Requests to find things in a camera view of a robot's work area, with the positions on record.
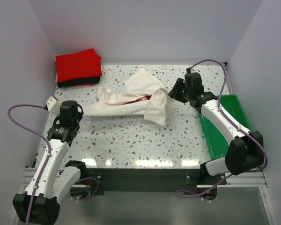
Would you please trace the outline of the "white t-shirt red print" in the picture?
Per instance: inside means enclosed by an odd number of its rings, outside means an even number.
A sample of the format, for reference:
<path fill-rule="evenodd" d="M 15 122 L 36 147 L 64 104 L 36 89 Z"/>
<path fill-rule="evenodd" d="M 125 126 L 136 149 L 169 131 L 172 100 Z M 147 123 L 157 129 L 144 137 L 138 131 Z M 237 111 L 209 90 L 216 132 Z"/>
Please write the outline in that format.
<path fill-rule="evenodd" d="M 157 78 L 142 68 L 124 85 L 128 91 L 124 95 L 103 86 L 98 87 L 98 102 L 84 105 L 84 114 L 91 117 L 142 115 L 153 123 L 166 125 L 166 120 L 175 110 L 175 103 Z"/>

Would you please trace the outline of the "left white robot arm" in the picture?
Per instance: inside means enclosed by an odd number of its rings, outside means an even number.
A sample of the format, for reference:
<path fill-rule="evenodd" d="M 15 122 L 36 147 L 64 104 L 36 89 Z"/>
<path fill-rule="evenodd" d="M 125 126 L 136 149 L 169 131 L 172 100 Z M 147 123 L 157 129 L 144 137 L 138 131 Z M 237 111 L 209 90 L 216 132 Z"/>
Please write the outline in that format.
<path fill-rule="evenodd" d="M 72 185 L 87 175 L 86 164 L 75 160 L 66 163 L 61 175 L 58 174 L 63 158 L 80 129 L 82 107 L 73 100 L 59 102 L 50 98 L 45 109 L 57 115 L 47 137 L 42 138 L 47 146 L 31 182 L 23 193 L 13 198 L 19 220 L 27 225 L 55 224 L 60 204 Z"/>

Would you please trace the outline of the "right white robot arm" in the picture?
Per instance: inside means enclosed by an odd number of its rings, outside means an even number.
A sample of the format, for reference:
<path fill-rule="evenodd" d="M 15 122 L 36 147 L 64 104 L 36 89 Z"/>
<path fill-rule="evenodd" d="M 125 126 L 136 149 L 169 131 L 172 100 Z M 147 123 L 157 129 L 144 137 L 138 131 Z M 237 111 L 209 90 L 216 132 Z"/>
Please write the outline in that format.
<path fill-rule="evenodd" d="M 239 175 L 266 164 L 262 134 L 242 126 L 224 109 L 218 96 L 205 92 L 199 73 L 187 73 L 183 79 L 178 78 L 169 97 L 189 103 L 220 131 L 229 145 L 225 156 L 200 166 L 205 176 Z"/>

